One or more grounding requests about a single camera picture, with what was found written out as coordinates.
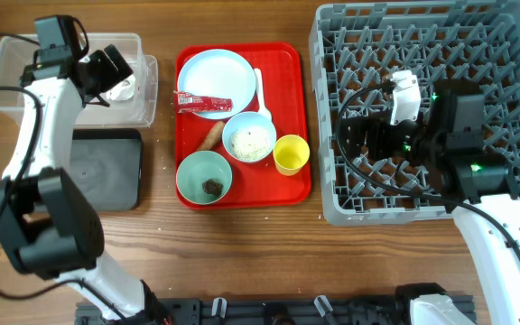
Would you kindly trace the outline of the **white wrapper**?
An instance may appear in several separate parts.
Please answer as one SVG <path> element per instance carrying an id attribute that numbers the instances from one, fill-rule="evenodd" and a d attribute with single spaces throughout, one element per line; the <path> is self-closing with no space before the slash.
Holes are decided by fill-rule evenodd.
<path id="1" fill-rule="evenodd" d="M 124 79 L 107 92 L 107 99 L 116 102 L 127 101 L 135 93 L 135 76 Z"/>

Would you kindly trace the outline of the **orange carrot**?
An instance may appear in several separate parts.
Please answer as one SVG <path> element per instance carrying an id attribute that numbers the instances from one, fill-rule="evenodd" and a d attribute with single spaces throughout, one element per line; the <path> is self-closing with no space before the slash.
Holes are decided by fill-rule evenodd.
<path id="1" fill-rule="evenodd" d="M 213 125 L 204 140 L 201 142 L 198 151 L 210 151 L 214 148 L 214 146 L 221 140 L 222 133 L 225 127 L 225 122 L 218 121 L 215 125 Z"/>

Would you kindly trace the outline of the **mint green bowl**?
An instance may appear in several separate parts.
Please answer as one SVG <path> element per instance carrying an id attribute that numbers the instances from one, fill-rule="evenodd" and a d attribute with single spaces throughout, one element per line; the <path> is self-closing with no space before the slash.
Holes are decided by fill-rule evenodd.
<path id="1" fill-rule="evenodd" d="M 214 197 L 202 189 L 202 183 L 208 179 L 224 185 L 222 195 Z M 180 195 L 196 205 L 210 205 L 223 199 L 229 192 L 233 181 L 233 172 L 228 161 L 213 151 L 198 151 L 190 154 L 179 165 L 176 172 L 176 187 Z"/>

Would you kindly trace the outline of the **brown food scrap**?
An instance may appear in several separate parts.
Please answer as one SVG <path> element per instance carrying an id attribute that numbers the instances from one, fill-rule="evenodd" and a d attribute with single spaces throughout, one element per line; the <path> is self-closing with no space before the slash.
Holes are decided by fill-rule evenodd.
<path id="1" fill-rule="evenodd" d="M 208 179 L 202 183 L 202 189 L 208 195 L 220 197 L 222 195 L 224 185 L 213 179 Z"/>

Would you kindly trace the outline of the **light blue rice bowl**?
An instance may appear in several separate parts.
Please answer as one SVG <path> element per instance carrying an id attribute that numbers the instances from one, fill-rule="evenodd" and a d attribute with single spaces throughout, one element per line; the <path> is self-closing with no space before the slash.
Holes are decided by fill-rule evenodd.
<path id="1" fill-rule="evenodd" d="M 256 112 L 231 117 L 222 132 L 222 144 L 230 156 L 242 163 L 258 163 L 274 149 L 273 122 Z"/>

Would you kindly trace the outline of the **red snack wrapper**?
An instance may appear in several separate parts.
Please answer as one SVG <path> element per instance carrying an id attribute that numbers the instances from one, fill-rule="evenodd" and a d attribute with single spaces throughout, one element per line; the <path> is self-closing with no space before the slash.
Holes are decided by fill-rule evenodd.
<path id="1" fill-rule="evenodd" d="M 179 113 L 230 112 L 233 102 L 229 98 L 197 96 L 190 92 L 175 91 L 174 106 Z"/>

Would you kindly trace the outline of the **white plastic spoon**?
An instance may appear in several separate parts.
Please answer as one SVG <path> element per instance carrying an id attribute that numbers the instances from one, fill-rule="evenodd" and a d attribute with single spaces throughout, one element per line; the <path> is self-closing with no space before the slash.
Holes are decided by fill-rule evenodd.
<path id="1" fill-rule="evenodd" d="M 268 120 L 272 120 L 272 114 L 265 104 L 265 92 L 262 71 L 259 68 L 254 68 L 256 80 L 256 97 L 258 101 L 257 113 L 264 116 Z"/>

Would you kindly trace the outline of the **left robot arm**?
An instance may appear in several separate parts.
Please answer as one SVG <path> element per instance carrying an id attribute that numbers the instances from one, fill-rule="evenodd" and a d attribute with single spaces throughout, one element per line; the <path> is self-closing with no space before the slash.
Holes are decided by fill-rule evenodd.
<path id="1" fill-rule="evenodd" d="M 14 154 L 0 180 L 0 245 L 19 274 L 48 290 L 68 285 L 104 322 L 169 324 L 149 286 L 106 251 L 97 212 L 68 174 L 76 120 L 132 74 L 114 46 L 89 48 L 81 22 L 52 15 L 35 23 L 36 51 L 16 91 L 24 98 Z"/>

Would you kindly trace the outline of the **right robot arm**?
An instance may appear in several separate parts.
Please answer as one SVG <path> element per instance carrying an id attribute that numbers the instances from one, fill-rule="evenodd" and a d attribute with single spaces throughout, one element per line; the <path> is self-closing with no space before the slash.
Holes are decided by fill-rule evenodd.
<path id="1" fill-rule="evenodd" d="M 479 84 L 436 81 L 428 122 L 419 111 L 415 76 L 393 77 L 377 89 L 392 94 L 390 112 L 348 116 L 348 106 L 369 88 L 348 97 L 339 111 L 334 131 L 345 164 L 360 174 L 353 161 L 366 147 L 373 160 L 399 156 L 425 167 L 432 195 L 364 179 L 393 193 L 443 204 L 469 248 L 492 323 L 520 324 L 519 189 L 507 158 L 485 148 L 485 96 Z"/>

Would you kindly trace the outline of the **yellow plastic cup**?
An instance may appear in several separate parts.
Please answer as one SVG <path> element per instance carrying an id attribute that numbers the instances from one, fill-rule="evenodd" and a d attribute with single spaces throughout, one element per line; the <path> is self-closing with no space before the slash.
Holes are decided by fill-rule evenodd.
<path id="1" fill-rule="evenodd" d="M 299 135 L 284 135 L 273 149 L 276 169 L 285 176 L 293 176 L 309 161 L 310 147 Z"/>

